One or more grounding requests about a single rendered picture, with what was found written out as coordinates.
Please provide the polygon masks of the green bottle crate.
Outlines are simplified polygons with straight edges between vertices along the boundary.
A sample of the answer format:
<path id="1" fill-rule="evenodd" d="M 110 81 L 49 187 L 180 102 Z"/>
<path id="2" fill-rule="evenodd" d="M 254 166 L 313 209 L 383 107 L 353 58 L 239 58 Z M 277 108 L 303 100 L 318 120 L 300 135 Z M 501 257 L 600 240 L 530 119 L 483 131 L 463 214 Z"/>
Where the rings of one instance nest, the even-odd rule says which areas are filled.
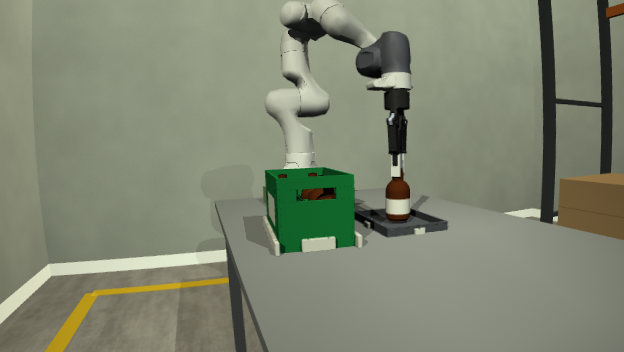
<path id="1" fill-rule="evenodd" d="M 276 169 L 265 170 L 265 179 L 267 218 L 280 253 L 302 252 L 302 239 L 336 237 L 336 248 L 355 246 L 354 174 L 326 167 Z M 334 188 L 336 199 L 301 199 L 303 189 L 318 188 Z"/>

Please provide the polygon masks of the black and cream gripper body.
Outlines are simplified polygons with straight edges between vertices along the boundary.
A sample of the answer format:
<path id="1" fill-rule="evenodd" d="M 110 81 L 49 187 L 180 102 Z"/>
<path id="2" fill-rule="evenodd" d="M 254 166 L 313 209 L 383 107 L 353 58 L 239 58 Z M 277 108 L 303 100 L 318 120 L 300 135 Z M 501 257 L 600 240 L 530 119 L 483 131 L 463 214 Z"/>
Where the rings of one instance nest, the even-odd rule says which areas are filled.
<path id="1" fill-rule="evenodd" d="M 390 117 L 394 113 L 397 128 L 399 128 L 399 116 L 404 116 L 404 110 L 410 108 L 410 95 L 407 91 L 391 91 L 384 93 L 384 108 L 390 110 Z M 403 110 L 404 109 L 404 110 Z"/>

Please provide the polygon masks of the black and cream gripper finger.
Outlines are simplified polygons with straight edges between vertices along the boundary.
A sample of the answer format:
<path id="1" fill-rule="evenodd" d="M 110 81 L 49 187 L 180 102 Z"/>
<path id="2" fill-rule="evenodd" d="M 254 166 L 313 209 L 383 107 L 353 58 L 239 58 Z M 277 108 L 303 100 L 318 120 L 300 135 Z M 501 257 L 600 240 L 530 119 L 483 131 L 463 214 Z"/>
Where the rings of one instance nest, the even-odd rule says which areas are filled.
<path id="1" fill-rule="evenodd" d="M 404 172 L 404 175 L 405 175 L 405 154 L 403 153 L 407 153 L 406 151 L 407 122 L 408 121 L 405 119 L 405 116 L 403 116 L 402 130 L 400 131 L 400 154 L 401 154 L 401 168 Z"/>
<path id="2" fill-rule="evenodd" d="M 392 113 L 391 117 L 386 118 L 386 122 L 388 129 L 388 153 L 391 154 L 391 177 L 401 177 L 400 131 L 402 130 L 403 116 L 399 116 L 399 128 L 397 128 L 394 113 Z"/>

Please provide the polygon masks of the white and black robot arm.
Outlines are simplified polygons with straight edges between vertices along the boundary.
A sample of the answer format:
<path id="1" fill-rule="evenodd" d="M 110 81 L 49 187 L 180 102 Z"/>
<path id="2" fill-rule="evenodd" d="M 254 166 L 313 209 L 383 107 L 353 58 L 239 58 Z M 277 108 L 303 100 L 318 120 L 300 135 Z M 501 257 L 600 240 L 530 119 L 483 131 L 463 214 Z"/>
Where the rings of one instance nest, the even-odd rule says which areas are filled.
<path id="1" fill-rule="evenodd" d="M 317 41 L 327 33 L 361 48 L 356 57 L 357 71 L 379 78 L 367 83 L 366 89 L 385 92 L 413 89 L 409 40 L 396 31 L 384 32 L 377 39 L 337 0 L 314 0 L 311 4 L 288 1 L 281 8 L 280 21 L 290 29 L 281 40 L 282 75 L 300 89 L 270 91 L 265 109 L 284 133 L 286 153 L 290 154 L 285 154 L 283 169 L 318 168 L 314 135 L 298 121 L 298 117 L 324 115 L 330 108 L 328 94 L 318 87 L 310 71 L 310 39 Z"/>

